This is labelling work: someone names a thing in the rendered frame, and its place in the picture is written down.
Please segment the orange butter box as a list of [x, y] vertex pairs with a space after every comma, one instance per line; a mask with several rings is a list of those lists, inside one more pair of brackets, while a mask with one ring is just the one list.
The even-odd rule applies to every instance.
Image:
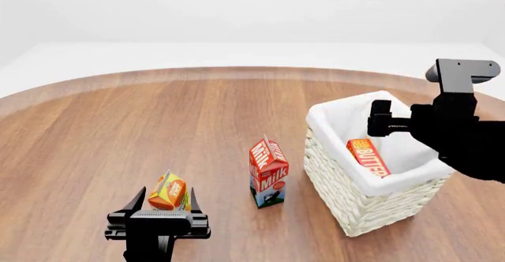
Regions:
[[348, 140], [346, 147], [356, 161], [371, 174], [381, 178], [391, 175], [391, 172], [370, 139]]

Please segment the red white milk carton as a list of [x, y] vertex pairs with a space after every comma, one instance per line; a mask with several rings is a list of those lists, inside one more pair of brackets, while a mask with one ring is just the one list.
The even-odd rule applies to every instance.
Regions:
[[249, 188], [259, 209], [284, 202], [289, 166], [278, 143], [266, 136], [249, 150]]

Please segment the orange juice carton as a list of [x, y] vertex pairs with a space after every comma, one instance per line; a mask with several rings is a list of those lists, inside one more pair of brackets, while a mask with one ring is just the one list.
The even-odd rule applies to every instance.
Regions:
[[190, 195], [186, 182], [168, 170], [152, 190], [149, 204], [162, 211], [191, 211]]

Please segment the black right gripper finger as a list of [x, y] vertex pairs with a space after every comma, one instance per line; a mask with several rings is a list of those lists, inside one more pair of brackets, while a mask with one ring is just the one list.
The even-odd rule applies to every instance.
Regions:
[[392, 114], [372, 114], [368, 117], [367, 134], [371, 137], [386, 137], [394, 132], [390, 127]]
[[390, 100], [374, 100], [371, 106], [371, 116], [375, 117], [380, 114], [391, 115], [391, 101]]

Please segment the white wicker basket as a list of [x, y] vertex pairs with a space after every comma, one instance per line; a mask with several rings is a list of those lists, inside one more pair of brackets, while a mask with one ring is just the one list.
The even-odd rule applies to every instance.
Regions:
[[416, 215], [450, 176], [432, 179], [406, 190], [368, 196], [331, 159], [311, 129], [307, 129], [305, 173], [344, 233], [355, 238]]

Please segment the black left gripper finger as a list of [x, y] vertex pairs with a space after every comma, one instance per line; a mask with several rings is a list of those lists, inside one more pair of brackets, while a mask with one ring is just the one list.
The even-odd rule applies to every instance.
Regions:
[[202, 214], [202, 211], [196, 199], [194, 188], [191, 188], [191, 212], [193, 214]]
[[142, 208], [144, 198], [146, 194], [146, 188], [143, 187], [141, 190], [135, 195], [135, 197], [122, 209], [123, 212], [135, 212], [139, 211]]

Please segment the white cloth basket liner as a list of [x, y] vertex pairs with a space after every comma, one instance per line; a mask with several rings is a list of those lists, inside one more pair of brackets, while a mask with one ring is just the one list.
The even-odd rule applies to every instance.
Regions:
[[397, 193], [455, 170], [438, 159], [438, 153], [409, 133], [371, 138], [391, 175], [381, 178], [358, 164], [346, 148], [348, 140], [366, 138], [368, 117], [374, 100], [390, 100], [394, 117], [408, 118], [410, 107], [386, 91], [354, 95], [313, 105], [306, 121], [331, 159], [344, 170], [359, 190], [376, 197]]

